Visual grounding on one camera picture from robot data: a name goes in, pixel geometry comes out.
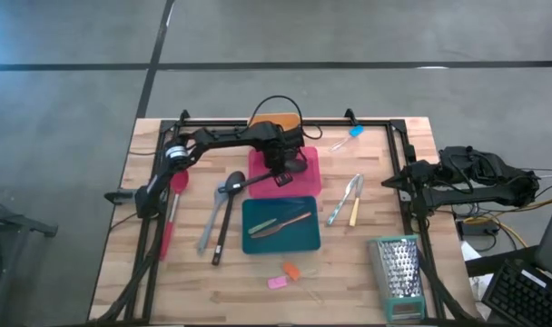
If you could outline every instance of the red spatula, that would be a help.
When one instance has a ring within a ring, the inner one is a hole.
[[[169,182],[169,186],[175,193],[175,196],[173,197],[171,212],[169,213],[169,216],[167,216],[167,223],[165,223],[165,231],[163,232],[163,241],[161,243],[161,254],[159,256],[160,261],[165,260],[165,256],[167,255],[169,243],[171,242],[171,238],[173,236],[173,219],[175,218],[175,212],[177,210],[177,205],[179,204],[179,194],[185,190],[187,182],[189,182],[189,174],[187,171],[176,173]]]

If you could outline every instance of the teal tray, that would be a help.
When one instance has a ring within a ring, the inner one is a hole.
[[[241,247],[246,254],[288,253],[315,251],[320,249],[319,217],[316,199],[312,196],[248,199],[242,204]],[[310,212],[311,216],[282,227],[278,232],[252,239],[248,230],[260,223],[276,218],[266,228],[289,221],[300,214]]]

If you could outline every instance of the wooden table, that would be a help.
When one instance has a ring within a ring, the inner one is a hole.
[[[140,119],[134,129],[131,151],[152,152],[160,125],[159,119]],[[409,141],[415,145],[418,160],[438,160],[429,119],[406,118]],[[189,169],[190,181],[181,196],[175,231],[165,263],[160,265],[153,302],[152,323],[177,324],[274,324],[274,323],[383,323],[378,288],[374,282],[365,242],[376,236],[403,234],[395,190],[380,182],[393,175],[387,135],[383,128],[366,127],[356,140],[339,151],[328,148],[347,135],[346,127],[323,128],[320,140],[306,139],[307,146],[319,152],[322,192],[317,198],[321,248],[311,253],[251,256],[242,252],[242,201],[236,198],[225,243],[222,263],[211,265],[223,212],[213,227],[208,250],[196,253],[197,242],[209,219],[213,190],[233,171],[247,173],[247,147],[207,152]],[[307,127],[315,135],[315,128]],[[130,154],[124,168],[122,187],[146,184],[152,169],[152,156]],[[349,180],[364,173],[357,226],[348,227],[353,196],[342,208],[335,223],[325,226],[330,213],[344,194]],[[133,205],[117,207],[113,223],[134,212]],[[477,315],[462,259],[456,227],[449,214],[431,217],[429,234],[438,274],[466,311]],[[102,314],[128,282],[133,267],[140,221],[132,219],[113,230],[106,244],[97,283],[91,318]],[[284,261],[301,269],[316,269],[317,276],[276,291],[269,290],[270,277],[283,275]],[[427,281],[425,294],[432,315]],[[306,290],[318,294],[319,304]],[[137,305],[143,305],[140,292]]]

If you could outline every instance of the keyboard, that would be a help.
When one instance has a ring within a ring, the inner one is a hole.
[[[515,325],[552,327],[552,279],[520,260],[504,262],[482,302]]]

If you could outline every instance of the concrete floor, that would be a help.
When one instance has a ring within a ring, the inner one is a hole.
[[[0,64],[148,63],[164,3],[0,0]],[[334,60],[552,60],[552,1],[177,0],[162,55]],[[0,201],[60,225],[55,239],[36,235],[28,245],[6,325],[86,319],[113,210],[103,193],[119,183],[144,79],[144,71],[0,72]],[[426,115],[438,147],[471,144],[511,165],[552,168],[552,68],[159,72],[146,116],[242,117],[271,94],[293,97],[305,116],[347,107]],[[551,213],[502,220],[536,244]],[[500,236],[488,253],[508,250]]]

